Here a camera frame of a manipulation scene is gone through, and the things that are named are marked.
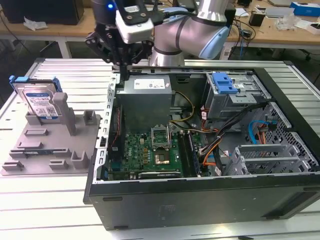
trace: floor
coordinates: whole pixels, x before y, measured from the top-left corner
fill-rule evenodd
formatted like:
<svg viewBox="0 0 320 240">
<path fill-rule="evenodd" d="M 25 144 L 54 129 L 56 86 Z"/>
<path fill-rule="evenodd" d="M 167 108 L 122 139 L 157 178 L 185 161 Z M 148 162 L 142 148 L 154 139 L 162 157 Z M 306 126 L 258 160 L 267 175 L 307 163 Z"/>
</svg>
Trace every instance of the floor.
<svg viewBox="0 0 320 240">
<path fill-rule="evenodd" d="M 13 89 L 9 85 L 11 75 L 24 76 L 36 58 L 61 58 L 57 44 L 40 54 L 46 44 L 44 41 L 23 41 L 24 45 L 31 51 L 30 54 L 18 41 L 15 42 L 15 51 L 7 49 L 0 52 L 0 107 L 10 96 Z M 70 50 L 73 58 L 97 58 L 84 42 L 70 42 Z M 272 57 L 273 51 L 269 48 L 247 48 L 243 50 L 242 60 L 253 61 L 291 61 L 293 64 L 313 83 L 320 74 L 320 52 L 312 52 L 311 59 L 306 60 L 306 54 L 298 49 L 287 49 L 280 52 L 277 59 Z M 237 48 L 231 56 L 231 60 L 240 60 L 240 49 Z M 320 88 L 320 77 L 315 84 Z"/>
</svg>

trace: power supply label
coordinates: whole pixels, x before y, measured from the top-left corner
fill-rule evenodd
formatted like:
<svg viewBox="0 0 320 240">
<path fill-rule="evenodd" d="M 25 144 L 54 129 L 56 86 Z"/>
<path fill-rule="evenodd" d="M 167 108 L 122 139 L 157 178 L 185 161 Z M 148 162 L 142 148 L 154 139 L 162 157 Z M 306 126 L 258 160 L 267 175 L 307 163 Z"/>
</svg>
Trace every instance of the power supply label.
<svg viewBox="0 0 320 240">
<path fill-rule="evenodd" d="M 134 89 L 165 89 L 164 79 L 136 79 Z"/>
</svg>

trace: yellow wire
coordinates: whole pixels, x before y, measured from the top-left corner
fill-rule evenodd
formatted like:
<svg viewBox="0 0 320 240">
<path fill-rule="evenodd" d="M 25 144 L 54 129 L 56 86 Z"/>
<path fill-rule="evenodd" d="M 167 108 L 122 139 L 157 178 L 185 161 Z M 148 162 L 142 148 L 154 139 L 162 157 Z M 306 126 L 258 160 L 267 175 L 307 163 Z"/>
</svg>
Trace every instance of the yellow wire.
<svg viewBox="0 0 320 240">
<path fill-rule="evenodd" d="M 186 117 L 186 118 L 183 118 L 183 119 L 179 119 L 179 120 L 170 120 L 169 122 L 174 122 L 174 123 L 181 123 L 181 122 L 184 122 L 184 121 L 187 121 L 189 120 L 190 118 L 192 118 L 195 114 L 195 106 L 193 105 L 193 103 L 191 102 L 191 100 L 186 96 L 184 95 L 182 92 L 180 91 L 175 91 L 176 93 L 182 95 L 185 97 L 185 99 L 190 103 L 190 105 L 192 106 L 192 112 L 191 112 L 191 115 Z"/>
</svg>

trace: white plastic bag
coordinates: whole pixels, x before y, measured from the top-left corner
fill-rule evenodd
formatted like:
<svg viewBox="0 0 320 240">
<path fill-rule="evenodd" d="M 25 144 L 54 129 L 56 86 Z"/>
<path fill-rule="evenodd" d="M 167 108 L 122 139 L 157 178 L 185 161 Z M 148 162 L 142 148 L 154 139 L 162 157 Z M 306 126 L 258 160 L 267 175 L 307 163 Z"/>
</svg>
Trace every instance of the white plastic bag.
<svg viewBox="0 0 320 240">
<path fill-rule="evenodd" d="M 32 31 L 35 31 L 36 29 L 47 29 L 48 26 L 44 21 L 31 21 L 24 17 L 24 23 L 28 29 L 31 29 Z"/>
<path fill-rule="evenodd" d="M 297 17 L 294 14 L 290 14 L 290 15 L 284 16 L 282 18 L 278 18 L 276 20 L 275 26 L 276 26 L 276 29 L 278 29 L 279 31 L 289 30 L 289 29 L 295 30 L 296 29 L 295 25 L 300 20 L 301 20 L 300 17 Z"/>
</svg>

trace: blue hard drive label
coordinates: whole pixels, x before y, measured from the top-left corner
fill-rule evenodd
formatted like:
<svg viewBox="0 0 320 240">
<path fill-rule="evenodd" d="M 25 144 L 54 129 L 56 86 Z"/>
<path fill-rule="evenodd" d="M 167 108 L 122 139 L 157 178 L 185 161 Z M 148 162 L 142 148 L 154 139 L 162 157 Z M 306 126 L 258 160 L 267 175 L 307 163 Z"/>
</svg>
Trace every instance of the blue hard drive label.
<svg viewBox="0 0 320 240">
<path fill-rule="evenodd" d="M 51 97 L 46 92 L 28 92 L 25 94 L 30 107 L 38 117 L 54 119 L 58 117 L 55 106 L 51 103 Z"/>
<path fill-rule="evenodd" d="M 41 93 L 28 92 L 25 95 L 27 97 L 49 97 L 49 94 L 45 92 L 41 92 Z"/>
</svg>

